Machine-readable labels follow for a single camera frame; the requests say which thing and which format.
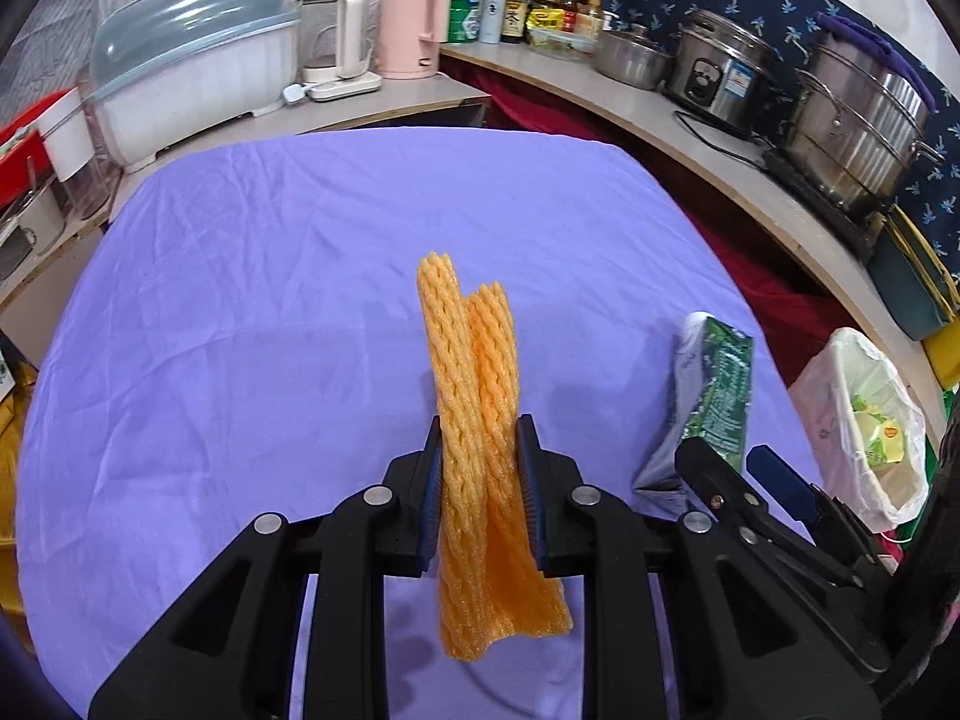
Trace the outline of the yellow cloth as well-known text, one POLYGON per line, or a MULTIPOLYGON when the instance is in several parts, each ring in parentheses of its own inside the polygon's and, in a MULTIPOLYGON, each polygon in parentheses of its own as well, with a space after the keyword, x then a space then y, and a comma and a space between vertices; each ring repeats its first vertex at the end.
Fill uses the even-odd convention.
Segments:
POLYGON ((0 593, 3 616, 7 618, 16 639, 29 655, 34 653, 31 634, 26 621, 25 606, 18 583, 18 559, 14 538, 14 509, 16 509, 16 473, 20 455, 26 416, 31 405, 32 392, 36 385, 36 367, 29 362, 17 362, 13 366, 14 384, 11 392, 2 400, 2 437, 0 437, 0 593))

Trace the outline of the green tin can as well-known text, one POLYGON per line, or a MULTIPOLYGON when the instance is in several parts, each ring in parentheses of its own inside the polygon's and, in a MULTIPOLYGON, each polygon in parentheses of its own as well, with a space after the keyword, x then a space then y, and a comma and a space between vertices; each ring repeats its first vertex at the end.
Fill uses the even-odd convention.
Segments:
POLYGON ((480 0, 449 0, 449 43, 475 43, 480 32, 480 13, 480 0))

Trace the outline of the blue patterned curtain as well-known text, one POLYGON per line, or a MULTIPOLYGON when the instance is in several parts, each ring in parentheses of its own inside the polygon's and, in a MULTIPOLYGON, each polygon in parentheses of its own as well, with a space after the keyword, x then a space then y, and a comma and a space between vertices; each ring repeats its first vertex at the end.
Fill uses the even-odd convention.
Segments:
MULTIPOLYGON (((679 43, 680 27, 693 11, 709 10, 734 21, 761 37, 773 49, 773 93, 761 108, 755 130, 771 142, 781 140, 791 106, 799 96, 797 67, 805 64, 805 49, 820 41, 818 15, 841 16, 864 28, 878 31, 880 25, 841 0, 602 0, 604 7, 626 26, 647 27, 647 36, 661 47, 679 43)), ((891 34, 885 41, 923 80, 935 99, 934 112, 924 130, 924 140, 942 161, 916 161, 896 188, 895 200, 923 232, 950 273, 958 271, 958 99, 926 67, 921 59, 891 34)))

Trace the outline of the orange foam fruit net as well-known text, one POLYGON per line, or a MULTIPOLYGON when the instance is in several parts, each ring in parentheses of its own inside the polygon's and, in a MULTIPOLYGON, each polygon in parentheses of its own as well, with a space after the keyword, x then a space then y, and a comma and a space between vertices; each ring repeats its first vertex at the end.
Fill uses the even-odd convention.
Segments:
POLYGON ((516 468, 519 358, 500 283, 462 293, 454 263, 431 252, 416 269, 441 449, 439 633, 447 656, 482 658, 515 635, 573 629, 565 589, 530 554, 516 468))

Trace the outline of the red plastic basin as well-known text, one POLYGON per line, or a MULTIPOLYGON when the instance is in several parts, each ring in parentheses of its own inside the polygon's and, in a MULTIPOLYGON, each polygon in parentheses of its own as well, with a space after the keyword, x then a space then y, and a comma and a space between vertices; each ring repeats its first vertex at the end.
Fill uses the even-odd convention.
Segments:
POLYGON ((31 179, 47 179, 53 172, 43 137, 39 135, 34 122, 50 106, 60 101, 66 89, 59 89, 39 99, 37 103, 21 110, 2 128, 2 161, 0 161, 0 205, 10 206, 14 200, 32 187, 31 179))

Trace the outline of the small steel pot with lid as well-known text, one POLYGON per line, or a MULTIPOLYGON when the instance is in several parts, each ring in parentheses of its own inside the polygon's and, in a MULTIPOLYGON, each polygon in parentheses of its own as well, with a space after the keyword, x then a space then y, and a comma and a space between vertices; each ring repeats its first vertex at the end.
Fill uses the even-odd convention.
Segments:
POLYGON ((674 66, 667 54, 647 37, 631 31, 602 31, 592 52, 592 66, 610 80, 643 91, 656 91, 674 66))

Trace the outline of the dark green crushed milk carton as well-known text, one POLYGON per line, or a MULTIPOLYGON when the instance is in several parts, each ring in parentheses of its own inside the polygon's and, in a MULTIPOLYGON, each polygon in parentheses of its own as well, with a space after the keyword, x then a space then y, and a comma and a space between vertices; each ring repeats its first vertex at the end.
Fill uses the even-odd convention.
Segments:
POLYGON ((699 509, 675 470, 675 450, 699 437, 737 473, 742 472, 752 399, 754 339, 708 312, 688 314, 679 330, 672 367, 672 401, 665 433, 633 489, 659 517, 681 517, 699 509))

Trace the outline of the white thermos bottle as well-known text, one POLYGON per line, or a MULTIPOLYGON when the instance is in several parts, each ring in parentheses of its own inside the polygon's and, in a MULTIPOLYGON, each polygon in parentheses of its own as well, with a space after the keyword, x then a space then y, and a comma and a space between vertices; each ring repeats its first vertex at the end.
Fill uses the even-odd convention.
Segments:
POLYGON ((480 5, 482 5, 482 11, 480 11, 478 41, 482 44, 496 44, 501 39, 506 0, 480 0, 480 5))

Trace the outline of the yellow-green snack bag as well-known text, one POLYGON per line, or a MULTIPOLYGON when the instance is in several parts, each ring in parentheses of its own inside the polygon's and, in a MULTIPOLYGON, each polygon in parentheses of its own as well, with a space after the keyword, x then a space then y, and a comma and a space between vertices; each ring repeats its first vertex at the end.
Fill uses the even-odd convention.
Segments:
POLYGON ((907 458, 907 441, 900 422, 861 397, 851 400, 854 422, 866 452, 869 468, 879 477, 907 458))

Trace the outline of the white dish rack grey lid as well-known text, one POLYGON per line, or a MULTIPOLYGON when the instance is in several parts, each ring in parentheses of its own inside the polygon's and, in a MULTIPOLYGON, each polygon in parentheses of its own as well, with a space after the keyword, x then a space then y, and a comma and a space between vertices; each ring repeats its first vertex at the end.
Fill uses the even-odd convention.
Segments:
POLYGON ((88 101, 107 154, 135 172, 207 128, 283 104, 298 73, 291 0, 133 0, 94 34, 88 101))

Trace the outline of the white power plug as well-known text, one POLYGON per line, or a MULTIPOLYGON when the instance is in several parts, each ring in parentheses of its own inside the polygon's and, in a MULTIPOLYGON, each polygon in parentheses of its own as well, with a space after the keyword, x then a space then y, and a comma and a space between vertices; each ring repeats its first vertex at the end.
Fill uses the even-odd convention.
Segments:
POLYGON ((304 103, 308 98, 308 90, 306 86, 295 83, 294 85, 287 86, 283 90, 283 102, 287 106, 296 106, 297 104, 304 103))

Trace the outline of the pink electric kettle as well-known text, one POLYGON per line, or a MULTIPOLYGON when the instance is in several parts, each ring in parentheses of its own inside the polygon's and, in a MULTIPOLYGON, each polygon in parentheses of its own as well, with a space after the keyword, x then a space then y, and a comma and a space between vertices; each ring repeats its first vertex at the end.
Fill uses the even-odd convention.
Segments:
POLYGON ((379 0, 374 65, 389 80, 420 80, 438 73, 439 48, 448 40, 451 0, 379 0))

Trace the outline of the dark soy sauce bottle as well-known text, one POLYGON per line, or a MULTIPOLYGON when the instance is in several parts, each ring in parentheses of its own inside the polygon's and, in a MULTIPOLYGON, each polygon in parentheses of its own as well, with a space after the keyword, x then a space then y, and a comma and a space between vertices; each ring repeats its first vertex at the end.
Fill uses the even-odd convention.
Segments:
POLYGON ((526 29, 527 0, 505 0, 501 41, 517 44, 523 40, 526 29))

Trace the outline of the large steel steamer pot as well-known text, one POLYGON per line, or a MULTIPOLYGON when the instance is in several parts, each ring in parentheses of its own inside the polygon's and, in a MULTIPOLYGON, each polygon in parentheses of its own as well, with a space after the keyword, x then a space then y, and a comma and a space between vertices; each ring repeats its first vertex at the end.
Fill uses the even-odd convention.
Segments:
POLYGON ((918 158, 944 162, 926 142, 934 98, 878 32, 828 13, 815 24, 784 153, 828 202, 864 218, 892 201, 918 158))

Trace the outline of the yellow seasoning packet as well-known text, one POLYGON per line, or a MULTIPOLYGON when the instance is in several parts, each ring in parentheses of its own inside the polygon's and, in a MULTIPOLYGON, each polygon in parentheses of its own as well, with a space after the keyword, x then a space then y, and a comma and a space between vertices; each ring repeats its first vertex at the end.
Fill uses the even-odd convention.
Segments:
POLYGON ((565 21, 566 11, 562 8, 535 5, 527 14, 527 40, 534 44, 542 32, 562 32, 565 21))

